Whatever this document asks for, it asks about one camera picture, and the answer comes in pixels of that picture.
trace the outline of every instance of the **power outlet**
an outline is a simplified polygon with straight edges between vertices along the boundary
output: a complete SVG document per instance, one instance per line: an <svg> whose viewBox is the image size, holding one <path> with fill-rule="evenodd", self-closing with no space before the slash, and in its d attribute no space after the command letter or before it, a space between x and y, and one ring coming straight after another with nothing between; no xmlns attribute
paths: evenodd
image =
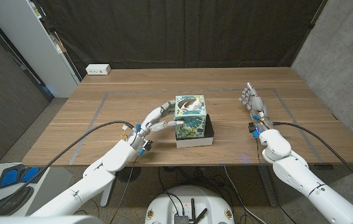
<svg viewBox="0 0 353 224"><path fill-rule="evenodd" d="M109 64L90 64L85 70L89 75L108 75L111 68Z"/></svg>

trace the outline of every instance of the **cable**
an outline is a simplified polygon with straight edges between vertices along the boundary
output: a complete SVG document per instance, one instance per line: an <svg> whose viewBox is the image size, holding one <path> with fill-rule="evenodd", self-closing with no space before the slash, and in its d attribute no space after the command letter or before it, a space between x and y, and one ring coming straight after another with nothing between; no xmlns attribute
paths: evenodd
<svg viewBox="0 0 353 224"><path fill-rule="evenodd" d="M124 193L122 194L120 203L118 204L118 207L117 207L116 210L115 210L114 216L113 216L113 218L111 219L110 224L113 223L113 220L114 220L114 218L115 218L115 215L116 215L116 213L118 212L118 209L120 209L122 200L124 199L124 196L125 196L126 189L128 188L129 181L131 180L131 176L132 176L132 171L133 171L134 164L136 163L136 160L138 160L138 158L139 158L139 156L138 156L138 157L134 160L134 162L133 162L132 169L131 169L131 173L130 173L129 179L128 179L127 183L126 183Z"/></svg>
<svg viewBox="0 0 353 224"><path fill-rule="evenodd" d="M89 131L87 131L85 134L83 134L81 137L79 137L75 142L73 142L71 145L69 145L69 147L65 148L62 152L60 152L56 157L54 157L43 169L41 169L38 173L35 174L35 176L33 176L30 180L28 180L25 184L23 184L19 189L17 189L13 194L10 195L10 197L8 197L3 203L0 204L0 209L7 204L18 192L20 192L22 189L24 189L25 187L27 187L27 185L29 185L36 177L38 177L39 175L41 175L41 173L45 172L47 170L47 168L52 165L58 158L60 158L64 153L66 153L69 149L71 149L74 145L76 145L76 143L78 143L79 141L81 141L83 138L85 138L86 136L88 136L88 134L96 131L99 128L102 128L104 126L110 125L110 124L125 124L127 125L130 129L133 129L133 125L129 124L126 121L111 121L111 122L107 122L104 124L101 124Z"/></svg>
<svg viewBox="0 0 353 224"><path fill-rule="evenodd" d="M162 183L161 176L159 175L159 170L160 170L160 168L161 168L161 167L158 167L158 179L159 179L159 182L161 183L162 189L165 191L165 194L168 195L169 199L171 199L172 203L174 204L175 209L176 209L176 214L179 215L179 211L177 210L177 207L176 207L176 205L175 205L175 202L172 200L171 196L169 196L169 193L165 190L164 184ZM184 215L184 207L183 207L182 202L181 202L181 205L182 205L182 214Z"/></svg>
<svg viewBox="0 0 353 224"><path fill-rule="evenodd" d="M99 206L97 205L97 203L91 199L91 201L96 205L96 208L97 208L97 218L100 218L100 209L99 209Z"/></svg>
<svg viewBox="0 0 353 224"><path fill-rule="evenodd" d="M227 186L227 187L230 187L230 186L228 186L225 182L220 183L220 182L218 182L218 181L216 181L216 180L214 180L214 179L209 179L209 178L207 178L207 177L204 175L204 173L203 173L198 167L195 167L195 168L196 168L196 172L199 172L199 173L201 174L201 176L196 175L194 178L191 178L191 177L189 177L189 176L184 172L184 170L183 170L181 167L178 167L176 170L177 170L177 171L179 170L179 171L181 172L182 176L188 181L188 184L192 184L192 183L197 183L197 182L199 182L199 183L202 183L202 184L209 185L209 186L213 187L214 189L218 190L219 194L221 195L221 197L222 197L223 199L225 199L225 196L223 195L221 189L224 190L224 191L226 191L226 193L227 193L228 196L230 197L230 203L231 203L231 205L232 205L232 213L234 213L234 204L233 204L232 196L231 196L230 192L229 192L227 189L221 187L221 186Z"/></svg>
<svg viewBox="0 0 353 224"><path fill-rule="evenodd" d="M265 127L267 127L268 129L270 129L270 127L265 123L263 122L261 119L258 119L263 125L265 125Z"/></svg>
<svg viewBox="0 0 353 224"><path fill-rule="evenodd" d="M280 205L280 208L281 208L281 210L287 215L287 217L291 220L291 221L293 221L293 223L294 224L297 224L291 217L290 217L290 215L288 214L288 213L286 213L286 211L284 211L284 209L283 209L283 207Z"/></svg>
<svg viewBox="0 0 353 224"><path fill-rule="evenodd" d="M243 217L245 217L244 224L247 223L247 217L250 218L250 220L251 220L251 222L252 222L252 224L253 224L253 220L252 220L251 216L249 216L249 215L247 215L247 214L244 214L244 215L242 215L242 216L240 217L240 224L241 224L241 219L242 219Z"/></svg>
<svg viewBox="0 0 353 224"><path fill-rule="evenodd" d="M169 192L163 192L163 193L161 193L161 194L167 194L168 195L168 197L169 197L169 195L172 195L173 197L175 197L176 199L178 199L178 201L181 203L181 205L182 205L182 207L183 207L183 203L182 203L182 201L179 199L179 197L177 197L176 195L174 195L174 194L172 194L172 193L169 193Z"/></svg>
<svg viewBox="0 0 353 224"><path fill-rule="evenodd" d="M77 212L85 212L85 214L88 215L87 211L85 211L85 210L78 210L78 211L76 211L76 212L74 213L74 215L75 215Z"/></svg>
<svg viewBox="0 0 353 224"><path fill-rule="evenodd" d="M228 180L230 181L230 183L232 184L234 190L236 191L237 195L238 195L238 199L239 201L241 202L241 204L243 205L244 209L250 214L252 215L255 219L257 219L259 222L262 222L263 224L266 224L262 219L260 219L258 216L256 216L254 213L252 213L251 211L249 211L249 209L247 209L247 207L245 206L245 204L243 203L243 200L241 199L240 197L240 194L238 193L237 191L237 188L236 186L234 185L232 179L229 177L228 173L227 173L227 170L226 170L226 166L224 166L224 169L225 169L225 173L226 173L226 176L228 178Z"/></svg>
<svg viewBox="0 0 353 224"><path fill-rule="evenodd" d="M336 157L343 163L345 164L346 167L348 167L352 172L353 172L353 168L331 147L329 146L323 139L321 139L319 136L317 136L316 134L314 134L313 132L309 131L306 128L303 128L297 124L292 124L292 123L286 123L286 122L274 122L273 125L290 125L299 129L302 129L303 131L306 131L307 133L313 135L315 138L317 138L319 141L321 141L321 143L323 143L328 149L330 149L330 151L332 153L334 153L334 155L336 155Z"/></svg>

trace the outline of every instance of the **table leg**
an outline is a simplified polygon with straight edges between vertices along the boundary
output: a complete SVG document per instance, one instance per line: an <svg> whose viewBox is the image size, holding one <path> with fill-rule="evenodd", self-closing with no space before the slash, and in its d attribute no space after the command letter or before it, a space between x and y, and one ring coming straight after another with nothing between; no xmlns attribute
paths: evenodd
<svg viewBox="0 0 353 224"><path fill-rule="evenodd" d="M268 196L269 204L272 207L277 207L277 199L275 190L273 189L273 184L270 180L270 174L268 170L268 166L258 166L259 175L262 180L262 184L265 187L265 192Z"/></svg>

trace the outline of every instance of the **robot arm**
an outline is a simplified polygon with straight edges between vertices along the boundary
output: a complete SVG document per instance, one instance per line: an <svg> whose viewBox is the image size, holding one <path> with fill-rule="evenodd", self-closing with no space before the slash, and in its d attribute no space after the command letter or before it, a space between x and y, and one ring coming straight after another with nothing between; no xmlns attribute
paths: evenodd
<svg viewBox="0 0 353 224"><path fill-rule="evenodd" d="M83 178L70 188L53 198L32 217L49 217L74 214L85 202L100 192L109 189L115 179L115 172L124 168L125 164L136 154L140 148L139 156L151 149L151 140L146 136L151 132L160 131L166 127L182 124L183 121L159 122L159 120L174 111L175 101L168 101L158 107L136 125L128 141L120 140L103 157L90 165L83 173Z"/></svg>
<svg viewBox="0 0 353 224"><path fill-rule="evenodd" d="M330 223L353 223L353 205L309 170L308 163L273 128L266 105L255 89L250 83L247 86L240 101L257 121L255 131L259 134L261 144L266 146L262 155L273 164L276 176L307 197Z"/></svg>

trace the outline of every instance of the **person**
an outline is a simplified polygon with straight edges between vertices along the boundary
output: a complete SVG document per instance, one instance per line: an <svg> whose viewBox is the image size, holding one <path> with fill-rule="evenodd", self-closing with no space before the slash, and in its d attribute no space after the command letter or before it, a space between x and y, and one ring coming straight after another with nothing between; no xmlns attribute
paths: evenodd
<svg viewBox="0 0 353 224"><path fill-rule="evenodd" d="M34 189L32 187L26 187L18 192L10 201L1 206L0 215L12 215L18 211L32 196ZM0 205L10 196L0 199Z"/></svg>

